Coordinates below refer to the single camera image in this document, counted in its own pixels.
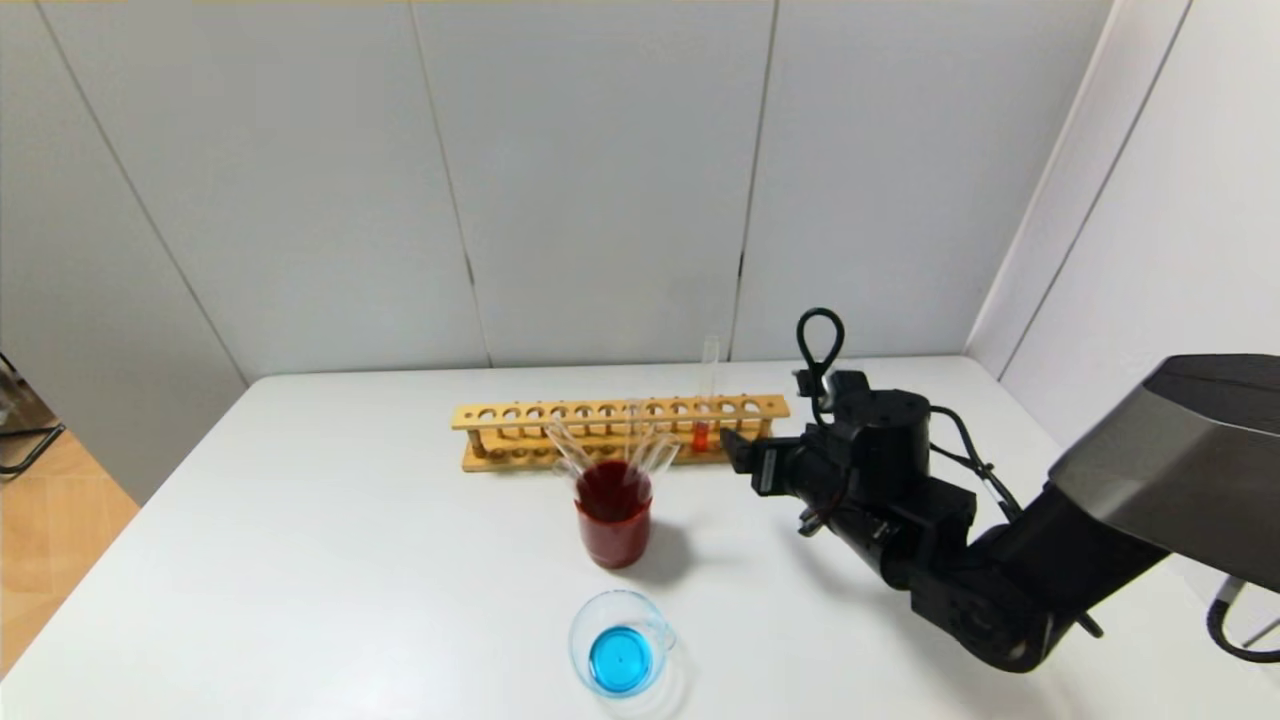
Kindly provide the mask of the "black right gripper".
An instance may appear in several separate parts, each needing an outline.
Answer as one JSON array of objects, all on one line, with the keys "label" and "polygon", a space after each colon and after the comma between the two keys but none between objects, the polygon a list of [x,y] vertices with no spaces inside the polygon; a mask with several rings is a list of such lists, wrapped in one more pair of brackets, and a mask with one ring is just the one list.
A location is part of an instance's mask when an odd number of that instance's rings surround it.
[{"label": "black right gripper", "polygon": [[751,474],[760,497],[800,500],[800,520],[827,520],[846,493],[846,473],[814,439],[769,438],[754,442],[741,433],[719,429],[719,446],[737,474]]}]

